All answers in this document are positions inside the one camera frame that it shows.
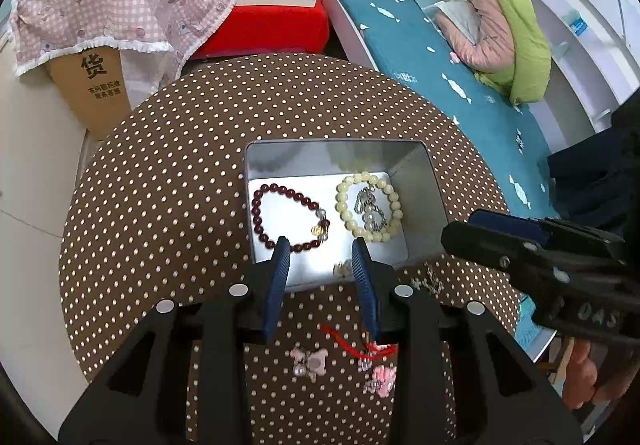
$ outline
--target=round table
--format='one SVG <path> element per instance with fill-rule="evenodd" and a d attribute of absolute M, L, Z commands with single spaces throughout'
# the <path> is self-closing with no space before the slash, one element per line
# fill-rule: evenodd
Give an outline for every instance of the round table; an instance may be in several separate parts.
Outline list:
<path fill-rule="evenodd" d="M 423 140 L 449 220 L 466 220 L 477 208 L 508 211 L 488 167 L 454 123 L 383 74 L 314 54 L 250 56 L 198 69 L 114 130 L 73 196 L 60 292 L 65 327 L 88 379 L 159 299 L 199 302 L 242 280 L 250 259 L 244 146 L 314 137 Z M 430 264 L 445 286 L 441 302 L 480 300 L 513 332 L 518 297 L 504 274 L 444 254 Z M 398 270 L 407 284 L 425 274 L 425 266 Z M 245 347 L 254 443 L 386 442 L 393 392 L 364 394 L 371 371 L 359 373 L 357 361 L 318 329 L 330 325 L 362 348 L 356 301 L 353 284 L 287 294 L 274 342 Z M 316 383 L 293 376 L 294 347 L 327 348 L 327 374 Z M 196 343 L 187 415 L 192 439 L 197 356 Z M 442 356 L 447 367 L 445 348 Z M 452 426 L 452 389 L 446 396 Z"/>

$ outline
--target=red string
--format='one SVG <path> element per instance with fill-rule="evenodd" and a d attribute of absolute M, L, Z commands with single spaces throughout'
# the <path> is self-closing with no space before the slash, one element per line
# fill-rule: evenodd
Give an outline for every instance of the red string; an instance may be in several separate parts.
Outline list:
<path fill-rule="evenodd" d="M 370 361 L 382 360 L 384 357 L 388 357 L 389 355 L 393 355 L 394 353 L 396 353 L 398 351 L 398 346 L 395 345 L 395 344 L 393 344 L 393 345 L 391 345 L 391 346 L 389 346 L 388 348 L 385 348 L 385 349 L 376 349 L 375 345 L 373 345 L 372 343 L 367 343 L 367 345 L 366 345 L 367 349 L 373 354 L 366 355 L 364 353 L 361 353 L 357 349 L 353 348 L 353 346 L 351 346 L 347 341 L 345 341 L 340 336 L 340 333 L 338 333 L 336 330 L 333 330 L 331 328 L 328 328 L 327 326 L 322 326 L 322 325 L 320 326 L 320 329 L 323 332 L 328 333 L 329 335 L 331 335 L 335 339 L 335 341 L 338 343 L 338 346 L 340 346 L 342 349 L 344 349 L 352 357 L 355 357 L 357 359 L 370 360 Z"/>

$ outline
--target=white beaded bracelet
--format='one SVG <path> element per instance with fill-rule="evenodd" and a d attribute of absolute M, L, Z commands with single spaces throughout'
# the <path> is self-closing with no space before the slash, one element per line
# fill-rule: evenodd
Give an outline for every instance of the white beaded bracelet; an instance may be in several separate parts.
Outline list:
<path fill-rule="evenodd" d="M 348 210 L 347 200 L 348 195 L 347 191 L 349 187 L 353 184 L 364 183 L 369 184 L 372 187 L 377 187 L 382 192 L 384 192 L 389 200 L 392 218 L 391 221 L 386 224 L 386 226 L 382 227 L 379 231 L 371 229 L 373 226 L 373 210 L 380 210 L 377 207 L 372 206 L 371 204 L 364 205 L 364 213 L 362 215 L 362 220 L 365 222 L 365 227 L 361 227 L 358 223 L 353 219 L 353 213 Z M 338 184 L 337 186 L 338 194 L 335 199 L 337 199 L 337 203 L 335 204 L 335 209 L 340 213 L 340 218 L 345 222 L 344 226 L 353 234 L 353 237 L 362 237 L 367 243 L 386 243 L 391 239 L 392 235 L 395 235 L 398 232 L 398 227 L 400 226 L 400 220 L 402 219 L 402 210 L 400 205 L 400 197 L 398 193 L 394 191 L 394 187 L 388 183 L 384 178 L 378 178 L 376 175 L 363 171 L 354 174 L 353 176 L 347 176 Z"/>

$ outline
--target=pink flower hair clip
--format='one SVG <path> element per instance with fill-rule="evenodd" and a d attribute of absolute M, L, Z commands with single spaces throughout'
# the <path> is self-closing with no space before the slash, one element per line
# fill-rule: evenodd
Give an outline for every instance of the pink flower hair clip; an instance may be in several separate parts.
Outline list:
<path fill-rule="evenodd" d="M 289 352 L 293 358 L 293 374 L 297 377 L 309 377 L 312 382 L 316 377 L 324 377 L 326 374 L 326 358 L 329 352 L 322 348 L 315 353 L 294 348 Z"/>
<path fill-rule="evenodd" d="M 396 385 L 396 368 L 377 365 L 373 368 L 371 379 L 364 383 L 364 393 L 378 393 L 386 398 Z"/>

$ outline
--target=green hood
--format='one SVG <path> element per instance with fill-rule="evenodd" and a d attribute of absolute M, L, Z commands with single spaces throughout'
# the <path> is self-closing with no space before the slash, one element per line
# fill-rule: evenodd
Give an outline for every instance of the green hood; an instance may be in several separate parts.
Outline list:
<path fill-rule="evenodd" d="M 476 78 L 508 96 L 514 106 L 541 101 L 551 72 L 551 50 L 533 4 L 531 0 L 498 0 L 498 4 L 513 35 L 515 64 L 495 73 L 476 72 Z"/>

